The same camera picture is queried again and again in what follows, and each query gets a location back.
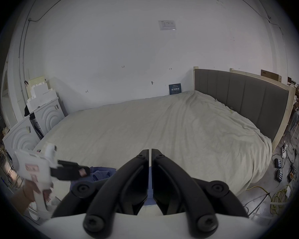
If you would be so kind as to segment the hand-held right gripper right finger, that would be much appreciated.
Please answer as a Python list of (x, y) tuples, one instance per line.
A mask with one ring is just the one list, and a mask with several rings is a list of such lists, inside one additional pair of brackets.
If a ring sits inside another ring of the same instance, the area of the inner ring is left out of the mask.
[(248, 218), (225, 182), (193, 178), (158, 149), (151, 152), (151, 177), (153, 198), (163, 215), (185, 213), (194, 238), (207, 238), (216, 232), (216, 214)]

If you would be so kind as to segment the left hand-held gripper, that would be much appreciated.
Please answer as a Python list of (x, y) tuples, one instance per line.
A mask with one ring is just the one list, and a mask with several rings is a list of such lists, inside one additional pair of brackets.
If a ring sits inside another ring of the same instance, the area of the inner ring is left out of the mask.
[(78, 163), (55, 159), (57, 147), (48, 144), (43, 153), (29, 149), (14, 149), (14, 168), (23, 179), (33, 182), (39, 192), (34, 191), (37, 216), (50, 219), (52, 207), (47, 207), (44, 193), (52, 185), (52, 177), (60, 181), (76, 181), (90, 175), (90, 168)]

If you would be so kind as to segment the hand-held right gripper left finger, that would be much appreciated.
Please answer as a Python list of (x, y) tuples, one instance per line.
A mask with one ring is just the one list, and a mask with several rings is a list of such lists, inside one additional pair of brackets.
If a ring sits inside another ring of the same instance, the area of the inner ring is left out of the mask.
[(84, 214), (82, 226), (93, 238), (108, 238), (115, 213), (137, 215), (148, 197), (149, 149), (142, 150), (110, 178), (77, 182), (52, 218)]

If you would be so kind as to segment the person's left hand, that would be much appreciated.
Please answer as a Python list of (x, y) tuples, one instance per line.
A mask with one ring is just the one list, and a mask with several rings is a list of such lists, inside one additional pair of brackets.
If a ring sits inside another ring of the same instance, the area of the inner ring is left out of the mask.
[(24, 193), (25, 198), (30, 202), (34, 202), (34, 192), (37, 192), (38, 188), (36, 183), (29, 180), (24, 180), (24, 185), (22, 186), (22, 191)]

